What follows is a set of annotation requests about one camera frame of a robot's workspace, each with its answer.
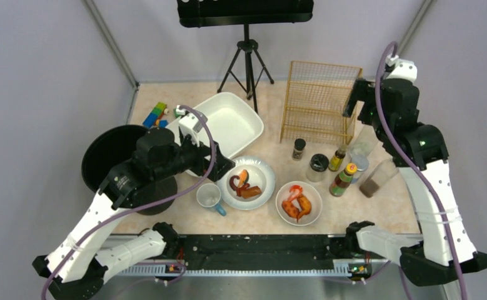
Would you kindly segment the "clear glass oil bottle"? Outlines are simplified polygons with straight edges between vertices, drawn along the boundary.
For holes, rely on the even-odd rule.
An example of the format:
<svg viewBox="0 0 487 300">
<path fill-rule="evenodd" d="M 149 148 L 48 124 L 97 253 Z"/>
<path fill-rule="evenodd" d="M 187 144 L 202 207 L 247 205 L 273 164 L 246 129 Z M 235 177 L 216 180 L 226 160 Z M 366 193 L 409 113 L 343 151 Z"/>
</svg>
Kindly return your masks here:
<svg viewBox="0 0 487 300">
<path fill-rule="evenodd" d="M 357 138 L 349 147 L 350 158 L 353 154 L 364 155 L 367 157 L 378 145 L 379 140 L 372 126 L 363 126 Z"/>
</svg>

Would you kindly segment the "silver lid blue label jar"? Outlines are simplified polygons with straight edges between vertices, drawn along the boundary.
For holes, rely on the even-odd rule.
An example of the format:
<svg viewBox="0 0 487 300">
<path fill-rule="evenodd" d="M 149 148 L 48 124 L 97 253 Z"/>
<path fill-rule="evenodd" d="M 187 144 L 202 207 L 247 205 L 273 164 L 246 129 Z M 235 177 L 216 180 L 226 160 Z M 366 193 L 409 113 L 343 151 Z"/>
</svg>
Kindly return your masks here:
<svg viewBox="0 0 487 300">
<path fill-rule="evenodd" d="M 369 161 L 367 157 L 364 155 L 353 154 L 351 156 L 350 163 L 355 164 L 357 167 L 357 171 L 355 172 L 351 180 L 351 184 L 355 184 L 356 182 L 359 181 L 359 179 L 364 175 L 364 173 L 369 168 Z"/>
</svg>

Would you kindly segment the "small yellow oil bottle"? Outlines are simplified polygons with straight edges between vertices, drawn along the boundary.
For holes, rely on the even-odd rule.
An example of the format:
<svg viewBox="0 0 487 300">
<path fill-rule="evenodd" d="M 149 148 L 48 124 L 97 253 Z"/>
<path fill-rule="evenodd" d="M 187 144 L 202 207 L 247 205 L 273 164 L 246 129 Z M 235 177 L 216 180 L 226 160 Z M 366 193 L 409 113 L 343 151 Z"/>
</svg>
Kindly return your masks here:
<svg viewBox="0 0 487 300">
<path fill-rule="evenodd" d="M 332 172 L 338 171 L 342 165 L 342 162 L 346 156 L 346 152 L 348 150 L 347 144 L 342 144 L 335 152 L 332 158 L 330 159 L 328 169 Z"/>
</svg>

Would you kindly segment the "glass bottle brown liquid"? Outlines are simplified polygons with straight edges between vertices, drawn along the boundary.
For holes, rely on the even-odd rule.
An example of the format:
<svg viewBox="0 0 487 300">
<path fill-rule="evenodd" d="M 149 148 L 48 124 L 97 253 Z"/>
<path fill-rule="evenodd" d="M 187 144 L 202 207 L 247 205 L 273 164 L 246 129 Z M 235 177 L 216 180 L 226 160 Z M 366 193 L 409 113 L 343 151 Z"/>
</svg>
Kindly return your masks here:
<svg viewBox="0 0 487 300">
<path fill-rule="evenodd" d="M 392 158 L 381 161 L 360 185 L 359 190 L 367 198 L 371 198 L 397 174 L 398 169 Z"/>
</svg>

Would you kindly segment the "red sauce bottle yellow cap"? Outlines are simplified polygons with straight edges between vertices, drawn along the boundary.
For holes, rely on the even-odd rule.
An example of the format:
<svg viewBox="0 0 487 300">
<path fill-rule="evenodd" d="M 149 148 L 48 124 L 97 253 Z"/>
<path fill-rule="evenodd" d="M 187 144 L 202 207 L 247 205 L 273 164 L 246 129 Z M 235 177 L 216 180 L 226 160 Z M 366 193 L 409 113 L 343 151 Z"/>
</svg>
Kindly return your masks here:
<svg viewBox="0 0 487 300">
<path fill-rule="evenodd" d="M 350 186 L 353 176 L 357 172 L 357 165 L 348 163 L 346 167 L 337 174 L 329 187 L 330 194 L 335 197 L 342 196 Z"/>
</svg>

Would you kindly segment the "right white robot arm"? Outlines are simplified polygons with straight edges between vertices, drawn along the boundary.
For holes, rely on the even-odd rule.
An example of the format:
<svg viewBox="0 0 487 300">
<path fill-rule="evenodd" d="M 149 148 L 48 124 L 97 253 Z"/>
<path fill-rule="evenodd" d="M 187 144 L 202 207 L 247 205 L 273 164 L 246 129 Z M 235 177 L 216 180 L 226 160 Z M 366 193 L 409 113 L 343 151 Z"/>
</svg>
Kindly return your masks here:
<svg viewBox="0 0 487 300">
<path fill-rule="evenodd" d="M 421 237 L 393 234 L 369 221 L 346 230 L 354 251 L 375 253 L 400 266 L 416 286 L 450 283 L 487 269 L 487 254 L 476 249 L 463 226 L 449 178 L 449 155 L 441 131 L 418 121 L 419 89 L 405 79 L 379 86 L 354 83 L 343 114 L 371 126 L 402 175 L 413 203 Z"/>
</svg>

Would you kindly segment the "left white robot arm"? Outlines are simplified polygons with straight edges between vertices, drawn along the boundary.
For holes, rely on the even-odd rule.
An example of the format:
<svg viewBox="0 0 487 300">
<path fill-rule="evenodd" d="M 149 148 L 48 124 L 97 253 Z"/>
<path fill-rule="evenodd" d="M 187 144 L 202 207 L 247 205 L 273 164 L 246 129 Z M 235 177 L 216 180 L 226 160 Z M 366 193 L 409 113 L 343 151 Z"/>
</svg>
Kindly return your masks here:
<svg viewBox="0 0 487 300">
<path fill-rule="evenodd" d="M 234 166 L 216 141 L 194 144 L 190 135 L 167 128 L 126 125 L 100 135 L 82 161 L 83 179 L 94 191 L 91 205 L 53 252 L 33 261 L 46 279 L 41 298 L 90 299 L 128 267 L 174 254 L 179 237 L 166 222 L 111 249 L 102 245 L 128 214 L 159 214 L 183 196 L 177 174 L 191 171 L 216 182 Z"/>
</svg>

